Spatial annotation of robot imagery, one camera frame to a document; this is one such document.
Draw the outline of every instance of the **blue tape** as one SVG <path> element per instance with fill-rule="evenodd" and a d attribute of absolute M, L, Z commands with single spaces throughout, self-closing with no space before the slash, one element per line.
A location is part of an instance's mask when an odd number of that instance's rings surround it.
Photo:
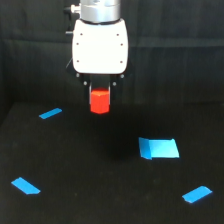
<path fill-rule="evenodd" d="M 179 152 L 174 139 L 149 140 L 152 158 L 179 158 Z"/>
<path fill-rule="evenodd" d="M 152 159 L 148 139 L 139 138 L 139 147 L 140 147 L 141 157 L 145 159 Z"/>
<path fill-rule="evenodd" d="M 23 191 L 25 194 L 39 194 L 40 190 L 25 181 L 23 178 L 18 178 L 12 182 L 12 184 Z"/>
<path fill-rule="evenodd" d="M 195 201 L 198 201 L 199 199 L 207 196 L 208 194 L 211 194 L 212 191 L 208 189 L 207 187 L 201 186 L 185 195 L 182 197 L 184 198 L 185 201 L 189 203 L 194 203 Z"/>
<path fill-rule="evenodd" d="M 51 117 L 51 116 L 53 116 L 55 114 L 58 114 L 60 112 L 62 112 L 62 110 L 59 109 L 59 108 L 56 108 L 54 110 L 48 111 L 48 112 L 46 112 L 44 114 L 41 114 L 39 117 L 41 117 L 42 119 L 46 119 L 46 118 L 49 118 L 49 117 Z"/>

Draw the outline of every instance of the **black fabric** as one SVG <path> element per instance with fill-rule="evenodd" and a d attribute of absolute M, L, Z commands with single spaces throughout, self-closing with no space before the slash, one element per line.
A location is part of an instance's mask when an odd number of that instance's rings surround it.
<path fill-rule="evenodd" d="M 0 129 L 0 222 L 222 224 L 224 107 L 86 107 L 15 104 Z M 138 137 L 176 140 L 180 159 L 140 158 Z M 41 190 L 25 195 L 11 182 Z M 188 204 L 182 195 L 213 194 Z"/>
<path fill-rule="evenodd" d="M 65 67 L 72 57 L 64 7 L 75 0 L 2 0 L 0 37 L 15 101 L 86 104 Z M 223 1 L 122 0 L 135 69 L 116 103 L 223 102 Z M 73 16 L 72 25 L 78 16 Z"/>
<path fill-rule="evenodd" d="M 7 115 L 11 106 L 11 100 L 7 94 L 5 86 L 5 76 L 2 67 L 2 41 L 0 40 L 0 125 Z"/>

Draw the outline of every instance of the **blue square paper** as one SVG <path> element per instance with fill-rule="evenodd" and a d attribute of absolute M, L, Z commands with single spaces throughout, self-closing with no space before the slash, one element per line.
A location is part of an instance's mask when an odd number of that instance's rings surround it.
<path fill-rule="evenodd" d="M 149 140 L 152 158 L 179 158 L 179 152 L 174 139 Z"/>
<path fill-rule="evenodd" d="M 139 138 L 141 157 L 152 158 L 179 158 L 179 152 L 174 139 L 172 140 L 149 140 Z"/>
<path fill-rule="evenodd" d="M 189 203 L 194 203 L 195 201 L 198 201 L 199 199 L 205 197 L 208 194 L 211 194 L 212 191 L 208 189 L 207 187 L 201 186 L 185 195 L 182 197 L 184 198 L 185 201 Z"/>
<path fill-rule="evenodd" d="M 40 190 L 38 190 L 36 187 L 25 181 L 23 178 L 18 178 L 12 182 L 12 184 L 23 191 L 25 194 L 38 194 L 40 193 Z"/>

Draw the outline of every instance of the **blue paper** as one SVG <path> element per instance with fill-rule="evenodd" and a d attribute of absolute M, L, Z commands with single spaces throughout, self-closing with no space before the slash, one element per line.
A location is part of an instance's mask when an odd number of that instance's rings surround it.
<path fill-rule="evenodd" d="M 141 157 L 145 159 L 152 159 L 148 139 L 139 138 L 139 147 L 140 147 Z"/>
<path fill-rule="evenodd" d="M 174 139 L 172 140 L 149 140 L 139 138 L 141 157 L 152 158 L 179 158 L 179 152 Z"/>
<path fill-rule="evenodd" d="M 38 190 L 36 187 L 25 181 L 23 178 L 18 178 L 12 182 L 12 184 L 23 191 L 25 194 L 38 194 L 40 193 L 40 190 Z"/>
<path fill-rule="evenodd" d="M 174 139 L 149 140 L 152 158 L 179 158 L 179 152 Z"/>
<path fill-rule="evenodd" d="M 62 112 L 62 110 L 59 109 L 59 108 L 56 108 L 54 110 L 48 111 L 48 112 L 46 112 L 44 114 L 41 114 L 39 117 L 41 117 L 42 119 L 46 119 L 46 118 L 49 118 L 49 117 L 51 117 L 51 116 L 53 116 L 55 114 L 58 114 L 60 112 Z"/>
<path fill-rule="evenodd" d="M 207 187 L 201 186 L 201 187 L 183 195 L 182 197 L 184 198 L 185 201 L 187 201 L 189 203 L 194 203 L 195 201 L 198 201 L 199 199 L 201 199 L 211 193 L 212 193 L 212 191 L 209 190 Z"/>

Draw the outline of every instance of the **red block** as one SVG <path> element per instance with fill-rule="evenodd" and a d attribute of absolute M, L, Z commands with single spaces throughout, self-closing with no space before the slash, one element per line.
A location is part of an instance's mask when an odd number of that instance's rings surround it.
<path fill-rule="evenodd" d="M 96 114 L 108 113 L 110 110 L 110 93 L 108 89 L 99 88 L 91 92 L 91 112 Z"/>

